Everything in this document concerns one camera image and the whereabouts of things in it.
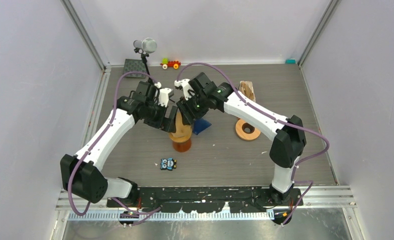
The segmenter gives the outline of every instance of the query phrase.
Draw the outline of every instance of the black hole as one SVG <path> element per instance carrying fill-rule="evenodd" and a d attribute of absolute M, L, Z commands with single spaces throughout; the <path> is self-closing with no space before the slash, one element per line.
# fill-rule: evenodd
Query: black hole
<path fill-rule="evenodd" d="M 248 124 L 247 122 L 244 123 L 242 125 L 242 130 L 246 133 L 246 134 L 252 134 L 255 131 L 255 127 Z"/>

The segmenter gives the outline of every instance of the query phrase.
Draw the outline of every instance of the concrete floor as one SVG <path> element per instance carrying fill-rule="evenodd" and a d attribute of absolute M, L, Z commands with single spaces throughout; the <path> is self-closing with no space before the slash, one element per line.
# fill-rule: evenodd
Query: concrete floor
<path fill-rule="evenodd" d="M 220 67 L 238 86 L 240 81 L 252 81 L 256 102 L 265 108 L 291 117 L 297 115 L 305 127 L 318 130 L 303 77 L 295 64 L 221 65 Z M 174 88 L 178 70 L 150 67 L 150 73 L 163 87 Z M 188 68 L 182 78 L 193 78 L 205 72 L 217 85 L 223 77 L 205 66 Z M 98 127 L 109 116 L 113 106 L 116 83 L 122 75 L 121 67 L 114 67 L 104 96 Z M 129 95 L 140 80 L 125 78 L 118 97 Z M 182 95 L 174 90 L 173 100 Z M 254 141 L 243 141 L 235 133 L 237 118 L 211 110 L 204 119 L 212 126 L 192 136 L 192 147 L 185 153 L 176 152 L 166 132 L 138 122 L 125 134 L 104 165 L 106 177 L 123 177 L 140 186 L 267 186 L 274 175 L 274 163 L 269 157 L 271 141 L 263 134 Z M 321 151 L 322 141 L 306 133 L 307 145 L 302 157 Z M 160 170 L 161 158 L 177 159 L 177 169 Z M 296 180 L 313 180 L 316 185 L 335 185 L 326 155 L 303 163 Z"/>

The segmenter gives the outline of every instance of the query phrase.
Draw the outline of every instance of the white wall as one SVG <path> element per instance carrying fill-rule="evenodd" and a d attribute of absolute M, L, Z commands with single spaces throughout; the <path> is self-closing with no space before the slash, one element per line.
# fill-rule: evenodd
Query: white wall
<path fill-rule="evenodd" d="M 368 239 L 394 239 L 394 0 L 341 1 L 303 70 Z"/>
<path fill-rule="evenodd" d="M 100 55 L 139 59 L 133 41 L 157 41 L 149 62 L 284 63 L 299 59 L 330 0 L 72 0 Z"/>
<path fill-rule="evenodd" d="M 0 239 L 46 240 L 101 71 L 59 0 L 0 1 Z"/>

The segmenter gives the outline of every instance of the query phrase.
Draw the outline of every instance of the blue object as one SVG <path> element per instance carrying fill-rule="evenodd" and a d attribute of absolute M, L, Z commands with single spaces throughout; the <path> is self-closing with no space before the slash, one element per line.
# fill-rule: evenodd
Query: blue object
<path fill-rule="evenodd" d="M 162 158 L 160 159 L 160 170 L 169 170 L 172 171 L 177 168 L 177 160 L 170 157 L 168 159 Z"/>
<path fill-rule="evenodd" d="M 295 59 L 287 59 L 285 60 L 286 64 L 296 64 L 296 60 Z"/>
<path fill-rule="evenodd" d="M 192 128 L 192 133 L 195 135 L 199 135 L 199 133 L 203 132 L 205 129 L 210 127 L 212 124 L 204 120 L 203 118 L 197 119 L 194 122 L 194 127 Z"/>

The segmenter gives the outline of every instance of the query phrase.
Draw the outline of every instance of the toy car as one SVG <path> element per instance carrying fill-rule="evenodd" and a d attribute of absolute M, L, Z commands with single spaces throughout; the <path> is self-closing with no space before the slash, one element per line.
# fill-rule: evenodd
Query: toy car
<path fill-rule="evenodd" d="M 177 168 L 177 160 L 173 159 L 172 157 L 168 159 L 162 158 L 160 161 L 160 170 L 172 171 L 173 169 Z"/>
<path fill-rule="evenodd" d="M 168 61 L 167 58 L 163 58 L 161 60 L 160 65 L 161 65 L 161 68 L 164 70 L 168 69 L 168 67 L 171 67 L 173 69 L 178 69 L 181 66 L 181 62 L 180 61 Z"/>

